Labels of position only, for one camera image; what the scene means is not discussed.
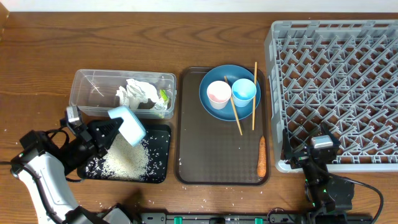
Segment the white paper tissue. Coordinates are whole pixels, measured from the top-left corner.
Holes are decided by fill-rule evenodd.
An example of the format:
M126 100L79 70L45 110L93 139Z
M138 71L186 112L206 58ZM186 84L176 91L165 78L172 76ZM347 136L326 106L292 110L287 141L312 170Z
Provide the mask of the white paper tissue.
M127 85L120 86L116 91L120 106L128 106L130 109L136 110L141 103L146 104L149 101L157 103L159 101L160 97L154 85L133 78L126 81Z

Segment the light blue bowl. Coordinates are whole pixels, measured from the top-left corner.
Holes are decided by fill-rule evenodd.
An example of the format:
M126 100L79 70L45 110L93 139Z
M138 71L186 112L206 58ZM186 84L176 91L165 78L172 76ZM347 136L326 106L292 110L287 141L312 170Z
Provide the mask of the light blue bowl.
M117 108L109 110L108 115L111 119L123 119L119 132L131 146L139 144L145 137L145 128L129 107L118 106Z

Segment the brown serving tray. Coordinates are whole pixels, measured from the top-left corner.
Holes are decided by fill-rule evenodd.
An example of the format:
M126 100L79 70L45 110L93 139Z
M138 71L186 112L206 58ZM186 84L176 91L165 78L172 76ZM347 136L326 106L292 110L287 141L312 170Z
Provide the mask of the brown serving tray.
M200 83L209 67L190 67L180 77L175 176L183 184L252 185L265 184L270 176L257 174L259 143L267 137L267 100L264 75L257 73L257 107L254 115L239 121L212 116L200 101Z

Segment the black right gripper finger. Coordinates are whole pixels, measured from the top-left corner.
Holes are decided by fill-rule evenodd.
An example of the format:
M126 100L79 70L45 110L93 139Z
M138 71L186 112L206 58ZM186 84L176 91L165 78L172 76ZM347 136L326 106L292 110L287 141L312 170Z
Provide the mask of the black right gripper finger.
M292 148L291 148L289 137L287 135L286 130L283 130L282 135L283 135L282 154L283 154L284 159L286 161L288 161L292 158L292 154L293 154Z
M331 133L326 123L320 124L321 132L324 136L328 136L332 142L332 146L340 146L340 141Z

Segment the left wooden chopstick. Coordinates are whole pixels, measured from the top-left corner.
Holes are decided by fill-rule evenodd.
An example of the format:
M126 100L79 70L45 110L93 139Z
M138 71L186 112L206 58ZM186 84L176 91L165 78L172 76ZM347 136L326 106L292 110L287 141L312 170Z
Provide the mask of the left wooden chopstick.
M227 76L224 76L224 81L225 81L227 84L229 84L229 83L228 83L228 78L227 78ZM239 129L239 133L240 133L240 135L242 136L242 135L243 135L243 132L242 132L242 129L241 129L241 124L240 124L240 122L239 122L239 117L238 117L238 114L237 114L237 111L236 111L236 107L235 107L235 104L234 104L234 100L233 100L233 97L232 97L232 87L231 87L230 102L231 102L231 106L232 106L232 109L233 109L233 113L234 113L234 117L235 117L235 120L236 120L238 129Z

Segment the light blue cup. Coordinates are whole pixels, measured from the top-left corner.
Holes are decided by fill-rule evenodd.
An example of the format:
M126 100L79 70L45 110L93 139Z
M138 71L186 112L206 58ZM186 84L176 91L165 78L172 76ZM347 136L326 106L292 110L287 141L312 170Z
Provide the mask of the light blue cup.
M241 78L233 83L232 96L234 105L237 107L247 106L254 99L256 93L256 85L247 78Z

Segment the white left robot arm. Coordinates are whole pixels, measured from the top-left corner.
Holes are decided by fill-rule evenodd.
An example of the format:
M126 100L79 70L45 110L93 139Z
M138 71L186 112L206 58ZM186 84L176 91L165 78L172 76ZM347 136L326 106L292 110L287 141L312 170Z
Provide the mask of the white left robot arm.
M64 118L58 129L31 130L21 138L24 150L11 160L11 172L28 188L40 223L130 223L119 205L102 215L80 206L66 178L90 159L104 156L122 123L122 118L89 124Z

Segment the dark blue plate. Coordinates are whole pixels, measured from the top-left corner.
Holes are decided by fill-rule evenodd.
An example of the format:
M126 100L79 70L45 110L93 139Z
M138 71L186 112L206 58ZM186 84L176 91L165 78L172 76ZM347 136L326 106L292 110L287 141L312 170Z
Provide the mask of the dark blue plate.
M224 76L227 76L228 83L232 87L233 83L241 78L246 78L253 81L254 69L247 69L238 65L221 65L212 68L209 72L207 72L200 83L199 97L204 109L217 119L223 121L236 121L230 101L228 101L224 108L216 110L211 106L210 100L207 97L208 85L215 81L224 81ZM261 87L259 85L259 81L257 81L256 85L256 107L258 107L261 102ZM250 116L252 114L252 101L245 107L236 107L236 112L239 120Z

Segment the green snack wrapper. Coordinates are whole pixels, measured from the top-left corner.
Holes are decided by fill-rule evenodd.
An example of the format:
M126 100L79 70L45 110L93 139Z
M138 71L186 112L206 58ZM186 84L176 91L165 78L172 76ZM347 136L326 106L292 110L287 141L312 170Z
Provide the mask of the green snack wrapper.
M160 90L159 91L160 98L158 102L155 103L155 105L152 107L153 110L167 110L168 108L168 103L169 103L169 97L166 94L165 90Z

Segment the orange carrot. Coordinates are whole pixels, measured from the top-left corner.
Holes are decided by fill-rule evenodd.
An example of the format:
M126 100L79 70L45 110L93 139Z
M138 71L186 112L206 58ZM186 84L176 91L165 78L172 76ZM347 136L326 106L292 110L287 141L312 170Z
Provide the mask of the orange carrot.
M259 141L259 155L257 161L257 175L259 177L266 176L267 164L266 164L266 140L262 136Z

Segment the pink cup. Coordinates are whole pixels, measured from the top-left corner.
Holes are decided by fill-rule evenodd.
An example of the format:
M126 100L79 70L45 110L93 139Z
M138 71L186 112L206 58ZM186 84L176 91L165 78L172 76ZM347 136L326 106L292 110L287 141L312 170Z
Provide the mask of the pink cup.
M223 109L231 98L231 87L224 81L215 81L209 84L206 90L210 105L216 109Z

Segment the grey dishwasher rack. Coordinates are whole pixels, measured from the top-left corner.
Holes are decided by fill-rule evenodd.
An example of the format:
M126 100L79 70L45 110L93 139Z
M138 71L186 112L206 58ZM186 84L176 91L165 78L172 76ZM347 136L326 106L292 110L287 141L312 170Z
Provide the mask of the grey dishwasher rack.
M264 42L275 167L328 126L332 172L397 170L397 21L275 21Z

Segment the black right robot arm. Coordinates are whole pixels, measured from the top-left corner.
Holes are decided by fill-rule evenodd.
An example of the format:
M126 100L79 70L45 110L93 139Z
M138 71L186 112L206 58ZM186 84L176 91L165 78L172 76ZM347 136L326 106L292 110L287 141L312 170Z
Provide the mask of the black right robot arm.
M320 126L321 135L311 138L311 145L294 152L287 132L283 132L282 154L291 169L302 169L305 174L307 198L323 213L351 210L354 184L342 177L333 177L327 165L336 159L341 143L328 130Z

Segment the wooden chopstick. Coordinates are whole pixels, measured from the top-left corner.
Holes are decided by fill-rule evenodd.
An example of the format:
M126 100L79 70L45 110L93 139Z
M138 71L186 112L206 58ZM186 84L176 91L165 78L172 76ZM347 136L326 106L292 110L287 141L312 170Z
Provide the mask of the wooden chopstick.
M228 83L228 78L227 78L227 76L224 76L224 81L225 81L227 84L229 84L229 83ZM232 87L231 87L230 102L231 102L231 106L232 106L232 109L233 109L233 113L234 113L234 117L235 117L235 120L236 120L238 129L239 129L239 133L240 133L240 135L242 136L242 135L243 135L243 132L242 132L242 129L241 129L241 124L240 124L240 122L239 122L239 117L238 117L238 114L237 114L237 111L236 111L236 107L235 107L235 104L234 104L234 100L233 100L233 97L232 97Z
M252 100L252 130L255 129L255 114L256 114L256 93L257 93L257 62L254 64L254 89L255 89L255 94L254 98Z

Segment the right wooden chopstick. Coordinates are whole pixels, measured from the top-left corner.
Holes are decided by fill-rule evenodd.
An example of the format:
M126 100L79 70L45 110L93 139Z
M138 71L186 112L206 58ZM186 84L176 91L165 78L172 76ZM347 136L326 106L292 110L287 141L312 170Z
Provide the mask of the right wooden chopstick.
M255 114L256 114L256 93L257 93L257 62L254 64L254 89L255 89L255 94L254 98L252 100L252 130L255 129Z

